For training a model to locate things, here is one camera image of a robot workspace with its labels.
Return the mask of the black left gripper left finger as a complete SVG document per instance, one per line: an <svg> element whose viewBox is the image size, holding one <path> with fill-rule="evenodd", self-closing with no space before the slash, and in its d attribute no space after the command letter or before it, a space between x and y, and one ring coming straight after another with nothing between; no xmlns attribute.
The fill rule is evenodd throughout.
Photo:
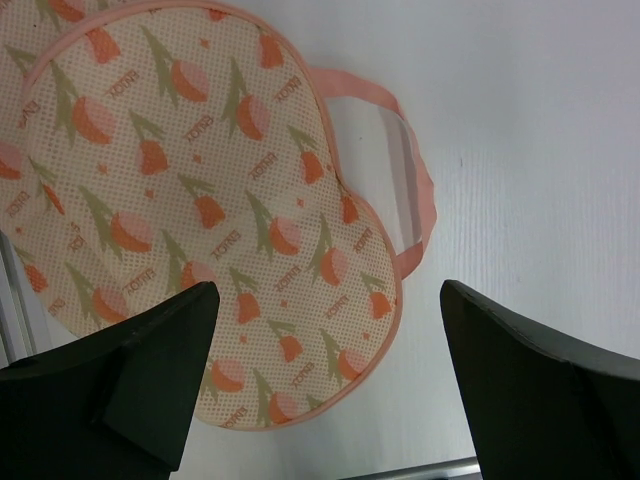
<svg viewBox="0 0 640 480"><path fill-rule="evenodd" d="M179 470L220 296L198 283L1 371L4 479L167 479Z"/></svg>

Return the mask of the floral mesh laundry bag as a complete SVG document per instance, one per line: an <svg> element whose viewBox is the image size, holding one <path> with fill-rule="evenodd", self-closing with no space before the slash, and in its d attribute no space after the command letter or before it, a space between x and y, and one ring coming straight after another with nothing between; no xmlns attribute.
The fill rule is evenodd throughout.
<svg viewBox="0 0 640 480"><path fill-rule="evenodd" d="M79 337L214 282L196 416L308 420L383 358L426 250L344 182L339 97L401 110L215 1L5 1L1 230Z"/></svg>

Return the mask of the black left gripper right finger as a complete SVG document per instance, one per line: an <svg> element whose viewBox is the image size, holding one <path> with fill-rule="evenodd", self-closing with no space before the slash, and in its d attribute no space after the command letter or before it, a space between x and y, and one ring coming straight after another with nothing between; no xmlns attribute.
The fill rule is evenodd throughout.
<svg viewBox="0 0 640 480"><path fill-rule="evenodd" d="M636 479L639 362L457 280L441 314L485 479Z"/></svg>

